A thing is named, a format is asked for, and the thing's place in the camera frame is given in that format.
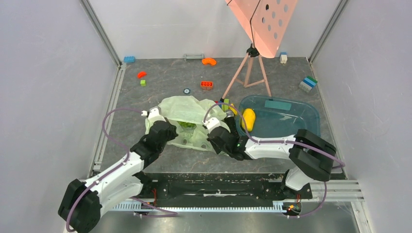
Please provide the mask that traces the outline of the green avocado plastic bag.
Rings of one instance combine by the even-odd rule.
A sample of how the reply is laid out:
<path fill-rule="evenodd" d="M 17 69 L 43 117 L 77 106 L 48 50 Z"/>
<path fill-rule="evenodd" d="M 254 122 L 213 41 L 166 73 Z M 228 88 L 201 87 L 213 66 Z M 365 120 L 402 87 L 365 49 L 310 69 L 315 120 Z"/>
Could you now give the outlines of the green avocado plastic bag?
<path fill-rule="evenodd" d="M 214 104 L 213 100 L 197 100 L 193 96 L 173 96 L 163 99 L 158 105 L 161 115 L 176 126 L 178 134 L 167 144 L 214 152 L 212 145 L 207 141 L 208 130 L 203 127 L 204 116 Z"/>

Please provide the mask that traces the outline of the yellow fake mango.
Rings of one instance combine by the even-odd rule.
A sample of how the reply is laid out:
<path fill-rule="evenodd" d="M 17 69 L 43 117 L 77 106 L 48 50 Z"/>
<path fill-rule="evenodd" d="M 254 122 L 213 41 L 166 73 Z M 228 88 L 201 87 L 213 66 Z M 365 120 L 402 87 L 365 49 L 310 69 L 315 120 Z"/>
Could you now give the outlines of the yellow fake mango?
<path fill-rule="evenodd" d="M 251 132 L 254 127 L 254 123 L 256 120 L 256 114 L 253 109 L 246 108 L 242 114 L 244 120 L 241 120 L 241 127 L 247 132 Z"/>

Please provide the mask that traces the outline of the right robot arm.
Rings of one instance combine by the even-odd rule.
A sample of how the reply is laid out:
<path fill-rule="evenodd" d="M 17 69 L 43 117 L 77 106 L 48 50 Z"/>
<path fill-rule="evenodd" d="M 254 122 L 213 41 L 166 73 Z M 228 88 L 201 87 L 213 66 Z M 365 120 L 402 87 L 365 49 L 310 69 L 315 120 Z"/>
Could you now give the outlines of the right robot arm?
<path fill-rule="evenodd" d="M 312 181 L 330 180 L 336 158 L 336 147 L 309 130 L 282 138 L 236 136 L 222 126 L 209 127 L 207 140 L 216 153 L 224 152 L 238 161 L 262 158 L 285 159 L 294 163 L 287 170 L 281 184 L 281 193 L 295 197 Z"/>

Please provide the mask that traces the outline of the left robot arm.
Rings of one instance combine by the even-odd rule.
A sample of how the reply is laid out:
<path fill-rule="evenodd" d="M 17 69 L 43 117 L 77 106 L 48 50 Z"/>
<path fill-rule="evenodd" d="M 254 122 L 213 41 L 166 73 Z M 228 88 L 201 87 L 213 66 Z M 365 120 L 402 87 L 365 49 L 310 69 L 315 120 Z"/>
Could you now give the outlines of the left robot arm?
<path fill-rule="evenodd" d="M 120 202 L 137 195 L 150 196 L 153 185 L 135 175 L 158 159 L 166 143 L 177 136 L 176 126 L 167 120 L 156 121 L 111 167 L 87 180 L 71 181 L 58 209 L 67 231 L 88 233 Z"/>

